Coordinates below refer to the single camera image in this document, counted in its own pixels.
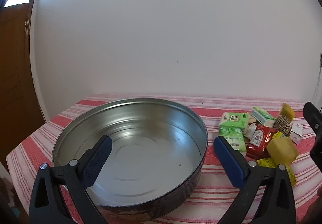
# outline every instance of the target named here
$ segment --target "pile of small items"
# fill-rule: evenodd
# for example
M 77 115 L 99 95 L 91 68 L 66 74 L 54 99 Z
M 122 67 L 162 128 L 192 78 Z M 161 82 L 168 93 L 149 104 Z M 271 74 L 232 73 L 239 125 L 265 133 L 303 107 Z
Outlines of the pile of small items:
M 277 117 L 253 107 L 250 113 L 224 112 L 219 123 L 219 135 L 243 156 L 257 160 L 262 167 L 286 166 L 292 186 L 296 184 L 289 164 L 298 156 L 302 125 L 293 123 L 294 110 L 286 103 Z

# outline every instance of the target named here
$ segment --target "green and white package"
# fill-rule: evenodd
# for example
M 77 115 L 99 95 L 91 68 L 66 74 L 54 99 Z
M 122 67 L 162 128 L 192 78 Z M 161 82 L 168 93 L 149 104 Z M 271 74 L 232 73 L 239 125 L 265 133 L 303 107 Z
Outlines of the green and white package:
M 219 122 L 219 127 L 245 129 L 247 127 L 247 113 L 224 112 Z
M 253 107 L 251 115 L 264 126 L 269 126 L 275 121 L 275 118 L 270 113 L 258 107 Z
M 245 141 L 241 129 L 220 127 L 219 136 L 223 136 L 234 150 L 246 152 Z

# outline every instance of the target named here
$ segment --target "striped tablecloth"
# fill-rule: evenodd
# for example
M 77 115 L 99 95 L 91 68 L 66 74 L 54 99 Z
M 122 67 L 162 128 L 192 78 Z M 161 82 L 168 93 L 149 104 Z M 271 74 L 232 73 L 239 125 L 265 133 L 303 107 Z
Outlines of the striped tablecloth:
M 52 150 L 55 140 L 62 130 L 73 119 L 96 106 L 129 97 L 148 96 L 100 94 L 87 97 L 44 124 L 7 156 L 14 187 L 27 212 L 37 170 L 40 164 L 44 162 L 52 165 Z M 217 223 L 239 191 L 231 185 L 220 162 L 213 153 L 214 137 L 218 131 L 218 123 L 222 113 L 227 110 L 230 112 L 246 112 L 250 111 L 253 106 L 258 106 L 275 116 L 283 101 L 228 97 L 153 97 L 168 99 L 190 107 L 203 119 L 209 140 L 201 178 L 192 195 L 176 210 L 156 220 L 148 221 L 149 224 Z M 299 156 L 291 164 L 297 181 L 293 191 L 297 218 L 300 220 L 305 215 L 308 206 L 317 197 L 316 191 L 322 185 L 322 174 L 309 155 L 315 134 L 303 118 L 304 104 L 294 101 L 285 102 L 295 110 L 294 120 L 303 124 L 303 137 L 300 145 L 297 146 Z M 243 223 L 251 221 L 263 191 L 264 187 L 260 187 Z M 68 192 L 65 190 L 63 192 L 73 218 L 82 223 Z M 120 222 L 111 220 L 110 224 L 120 224 Z

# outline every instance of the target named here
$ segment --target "blue gripper pad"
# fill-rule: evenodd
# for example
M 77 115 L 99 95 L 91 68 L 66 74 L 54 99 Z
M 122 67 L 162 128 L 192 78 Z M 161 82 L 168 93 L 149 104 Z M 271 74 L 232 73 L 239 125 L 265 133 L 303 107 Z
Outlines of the blue gripper pad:
M 87 154 L 84 153 L 85 156 L 87 155 L 87 158 L 85 158 L 86 165 L 84 165 L 81 175 L 81 182 L 84 188 L 94 185 L 111 151 L 111 138 L 103 136 L 92 149 L 86 151 Z
M 242 167 L 238 164 L 237 160 L 234 158 L 229 149 L 225 146 L 223 141 L 226 140 L 224 138 L 222 140 L 220 137 L 215 138 L 214 152 L 217 158 L 219 159 L 221 165 L 223 166 L 223 169 L 225 170 L 231 184 L 236 188 L 242 189 L 245 185 L 245 172 L 242 169 Z

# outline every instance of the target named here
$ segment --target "metal container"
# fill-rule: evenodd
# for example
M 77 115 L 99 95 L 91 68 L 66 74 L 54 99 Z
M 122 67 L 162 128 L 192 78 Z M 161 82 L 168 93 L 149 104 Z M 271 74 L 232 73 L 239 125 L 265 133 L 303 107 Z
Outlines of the metal container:
M 203 121 L 189 108 L 160 99 L 129 99 L 93 108 L 59 135 L 53 164 L 79 159 L 102 135 L 110 156 L 87 192 L 105 218 L 147 221 L 192 193 L 207 148 Z

